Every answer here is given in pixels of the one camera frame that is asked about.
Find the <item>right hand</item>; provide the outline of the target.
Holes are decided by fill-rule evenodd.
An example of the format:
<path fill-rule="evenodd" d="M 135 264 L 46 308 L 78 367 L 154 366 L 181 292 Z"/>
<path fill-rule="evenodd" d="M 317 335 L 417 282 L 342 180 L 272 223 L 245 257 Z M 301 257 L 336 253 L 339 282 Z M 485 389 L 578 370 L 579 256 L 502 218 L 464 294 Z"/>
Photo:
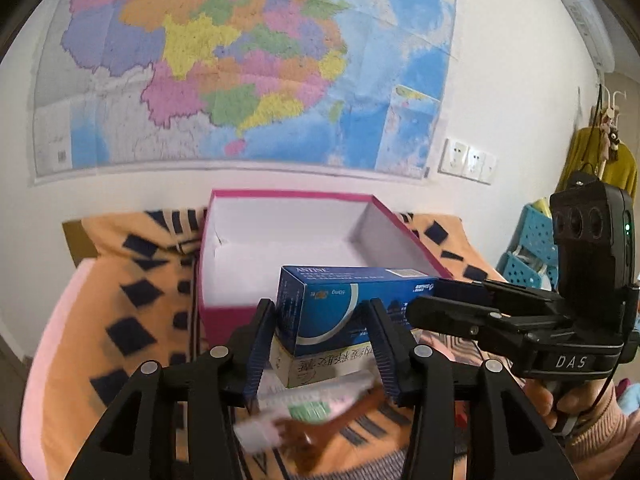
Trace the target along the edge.
<path fill-rule="evenodd" d="M 524 392 L 537 413 L 550 429 L 559 419 L 576 418 L 578 424 L 589 425 L 597 420 L 610 404 L 612 384 L 607 379 L 584 382 L 555 400 L 553 393 L 535 379 L 527 379 Z"/>

